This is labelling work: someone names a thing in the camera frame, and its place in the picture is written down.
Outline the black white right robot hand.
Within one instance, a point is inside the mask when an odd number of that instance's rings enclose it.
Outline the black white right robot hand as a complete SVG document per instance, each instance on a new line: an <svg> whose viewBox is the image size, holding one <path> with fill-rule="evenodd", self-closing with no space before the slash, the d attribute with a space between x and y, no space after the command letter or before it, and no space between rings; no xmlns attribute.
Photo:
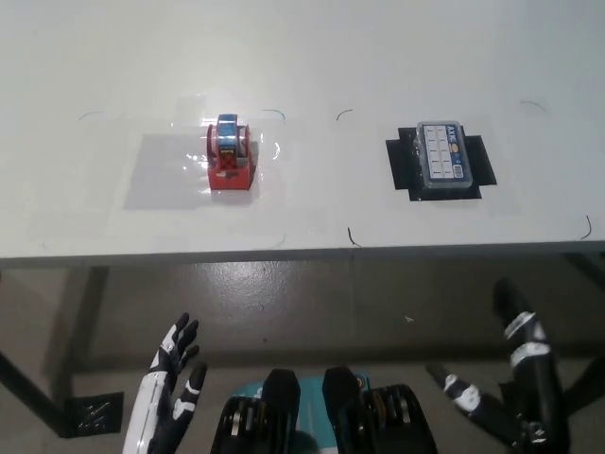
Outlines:
<svg viewBox="0 0 605 454"><path fill-rule="evenodd" d="M513 452L567 453L562 384L536 312L507 278L493 287L493 311L503 326L512 371L512 381L501 389L503 401L439 363L427 364L426 371L460 414Z"/></svg>

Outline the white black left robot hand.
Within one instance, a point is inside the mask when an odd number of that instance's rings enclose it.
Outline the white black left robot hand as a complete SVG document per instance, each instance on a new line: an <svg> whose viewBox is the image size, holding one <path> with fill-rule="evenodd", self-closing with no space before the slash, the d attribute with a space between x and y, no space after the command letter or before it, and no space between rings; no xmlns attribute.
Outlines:
<svg viewBox="0 0 605 454"><path fill-rule="evenodd" d="M194 344L199 322L183 313L165 334L143 376L122 447L124 453L174 453L189 428L207 375L204 361L196 364L181 394L172 395L179 376L199 353Z"/></svg>

